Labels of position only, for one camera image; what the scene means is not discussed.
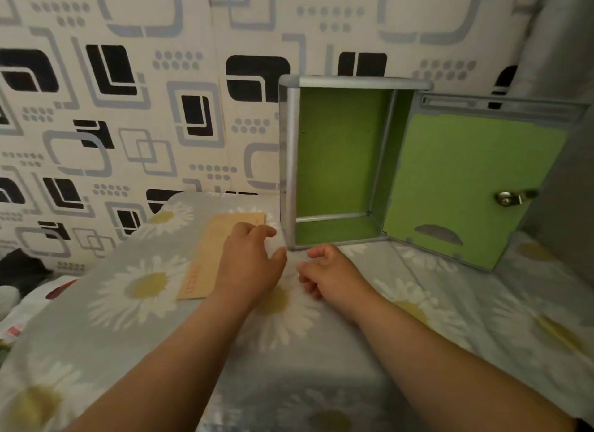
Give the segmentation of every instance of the open box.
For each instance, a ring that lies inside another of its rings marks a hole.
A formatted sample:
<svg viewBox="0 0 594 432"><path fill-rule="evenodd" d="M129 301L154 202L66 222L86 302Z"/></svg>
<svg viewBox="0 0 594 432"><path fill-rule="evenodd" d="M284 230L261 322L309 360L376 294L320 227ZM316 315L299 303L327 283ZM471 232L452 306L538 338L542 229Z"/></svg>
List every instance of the open box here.
<svg viewBox="0 0 594 432"><path fill-rule="evenodd" d="M431 89L401 78L280 78L289 248L392 238L493 269L588 106Z"/></svg>

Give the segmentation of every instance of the forearm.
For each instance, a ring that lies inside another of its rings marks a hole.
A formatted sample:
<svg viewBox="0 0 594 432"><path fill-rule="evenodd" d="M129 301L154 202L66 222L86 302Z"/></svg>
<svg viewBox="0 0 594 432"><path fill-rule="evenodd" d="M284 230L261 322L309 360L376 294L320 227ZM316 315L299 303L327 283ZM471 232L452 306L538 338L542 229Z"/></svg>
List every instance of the forearm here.
<svg viewBox="0 0 594 432"><path fill-rule="evenodd" d="M213 292L67 431L193 432L250 308Z"/></svg>
<svg viewBox="0 0 594 432"><path fill-rule="evenodd" d="M355 320L383 366L433 430L573 430L574 421L537 392L381 296L370 296L360 304Z"/></svg>

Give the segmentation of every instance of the green back panel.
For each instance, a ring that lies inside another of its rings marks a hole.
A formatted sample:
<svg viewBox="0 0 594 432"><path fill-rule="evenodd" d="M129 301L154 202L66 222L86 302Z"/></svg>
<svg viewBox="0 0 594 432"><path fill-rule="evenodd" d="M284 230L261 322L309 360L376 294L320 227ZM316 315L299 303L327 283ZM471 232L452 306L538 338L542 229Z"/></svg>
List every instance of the green back panel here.
<svg viewBox="0 0 594 432"><path fill-rule="evenodd" d="M302 88L297 217L367 211L389 90Z"/></svg>
<svg viewBox="0 0 594 432"><path fill-rule="evenodd" d="M414 114L384 231L492 269L528 208L501 207L494 194L539 188L566 135L515 120ZM446 227L463 245L416 232L421 225Z"/></svg>
<svg viewBox="0 0 594 432"><path fill-rule="evenodd" d="M397 93L396 105L394 106L394 115L390 126L390 134L385 147L384 159L381 163L380 178L375 190L375 197L371 207L371 216L375 218L378 224L384 223L385 212L390 200L390 191L392 181L398 163L400 147L405 135L406 122L408 121L409 111L411 109L414 91L400 90Z"/></svg>
<svg viewBox="0 0 594 432"><path fill-rule="evenodd" d="M298 222L295 242L299 246L351 240L366 240L380 235L379 225L369 216L332 219L329 221Z"/></svg>

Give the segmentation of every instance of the gray semicircle cutout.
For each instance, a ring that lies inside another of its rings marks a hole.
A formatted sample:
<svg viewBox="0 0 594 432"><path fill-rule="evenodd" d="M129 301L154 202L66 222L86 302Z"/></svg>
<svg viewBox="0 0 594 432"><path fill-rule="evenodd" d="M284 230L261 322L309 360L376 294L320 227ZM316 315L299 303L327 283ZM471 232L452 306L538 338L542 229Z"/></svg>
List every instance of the gray semicircle cutout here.
<svg viewBox="0 0 594 432"><path fill-rule="evenodd" d="M456 246L464 246L464 243L458 234L447 227L438 226L436 224L423 224L421 226L415 227L415 232L422 233L423 235L427 235L432 238L454 244Z"/></svg>

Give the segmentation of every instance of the metal lock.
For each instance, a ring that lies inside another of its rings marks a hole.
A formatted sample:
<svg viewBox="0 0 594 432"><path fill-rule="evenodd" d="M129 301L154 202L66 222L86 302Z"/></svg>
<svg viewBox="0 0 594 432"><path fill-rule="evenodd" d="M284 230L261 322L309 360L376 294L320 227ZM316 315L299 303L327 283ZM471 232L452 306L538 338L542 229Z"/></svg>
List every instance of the metal lock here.
<svg viewBox="0 0 594 432"><path fill-rule="evenodd" d="M495 194L495 201L502 207L514 207L538 196L537 189L525 189L524 191L510 192L502 191Z"/></svg>

